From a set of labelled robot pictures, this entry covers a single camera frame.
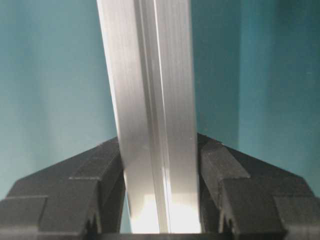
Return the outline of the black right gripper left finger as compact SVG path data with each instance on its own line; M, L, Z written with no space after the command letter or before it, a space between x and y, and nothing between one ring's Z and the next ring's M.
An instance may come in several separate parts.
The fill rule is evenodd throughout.
M0 202L3 240L118 233L125 196L117 138L18 179Z

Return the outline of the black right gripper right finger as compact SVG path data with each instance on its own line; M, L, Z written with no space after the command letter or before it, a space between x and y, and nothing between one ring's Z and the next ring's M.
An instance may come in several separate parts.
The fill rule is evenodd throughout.
M292 172L197 136L200 222L231 240L317 240L320 199Z

